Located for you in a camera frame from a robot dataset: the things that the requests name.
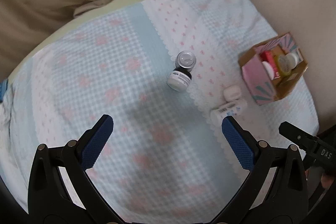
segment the blue cloth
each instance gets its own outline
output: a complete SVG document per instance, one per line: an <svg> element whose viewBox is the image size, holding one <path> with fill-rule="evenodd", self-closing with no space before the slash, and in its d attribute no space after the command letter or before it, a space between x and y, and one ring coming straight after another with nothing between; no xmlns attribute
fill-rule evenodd
<svg viewBox="0 0 336 224"><path fill-rule="evenodd" d="M0 103L2 103L3 101L3 97L7 90L7 86L8 86L8 79L6 78L4 81L0 83Z"/></svg>

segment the bed sheet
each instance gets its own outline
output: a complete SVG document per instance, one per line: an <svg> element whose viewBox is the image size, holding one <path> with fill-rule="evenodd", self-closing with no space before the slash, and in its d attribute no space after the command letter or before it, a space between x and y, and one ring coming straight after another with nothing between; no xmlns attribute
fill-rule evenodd
<svg viewBox="0 0 336 224"><path fill-rule="evenodd" d="M4 175L16 168L27 186L39 143L63 146L109 114L114 132L87 173L111 207L127 222L209 222L247 176L209 119L225 87L241 86L249 107L237 120L256 139L287 147L283 121L317 132L303 78L263 106L241 78L239 54L275 35L249 0L144 0L85 22L29 58L9 86L0 106L1 153L12 160L1 156ZM177 93L166 79L182 50L198 62ZM13 195L24 206L24 193Z"/></svg>

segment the white bottle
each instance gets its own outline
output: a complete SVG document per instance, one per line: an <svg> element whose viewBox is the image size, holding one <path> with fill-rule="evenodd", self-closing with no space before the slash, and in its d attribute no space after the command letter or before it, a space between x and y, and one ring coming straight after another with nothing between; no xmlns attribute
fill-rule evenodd
<svg viewBox="0 0 336 224"><path fill-rule="evenodd" d="M245 99L234 100L210 112L210 119L212 123L220 127L222 121L227 116L238 116L247 108L247 101Z"/></svg>
<svg viewBox="0 0 336 224"><path fill-rule="evenodd" d="M231 85L228 88L223 90L223 95L225 101L231 102L233 100L237 100L242 96L242 90L238 85Z"/></svg>

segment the bottle label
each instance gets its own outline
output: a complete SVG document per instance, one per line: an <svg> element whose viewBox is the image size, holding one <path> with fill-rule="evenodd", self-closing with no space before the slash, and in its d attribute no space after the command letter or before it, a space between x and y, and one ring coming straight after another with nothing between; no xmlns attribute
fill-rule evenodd
<svg viewBox="0 0 336 224"><path fill-rule="evenodd" d="M180 71L177 71L177 70L174 70L168 78L171 78L171 79L174 79L174 80L177 80L179 81L180 83L182 83L183 85L185 85L186 87L189 86L190 82L191 82L191 79L186 76L184 73L180 72Z"/></svg>

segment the silver lid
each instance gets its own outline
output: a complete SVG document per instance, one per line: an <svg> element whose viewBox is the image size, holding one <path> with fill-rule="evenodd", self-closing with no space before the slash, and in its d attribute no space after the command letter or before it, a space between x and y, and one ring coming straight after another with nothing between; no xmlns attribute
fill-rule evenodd
<svg viewBox="0 0 336 224"><path fill-rule="evenodd" d="M196 56L192 52L183 51L177 55L175 66L191 71L196 65Z"/></svg>

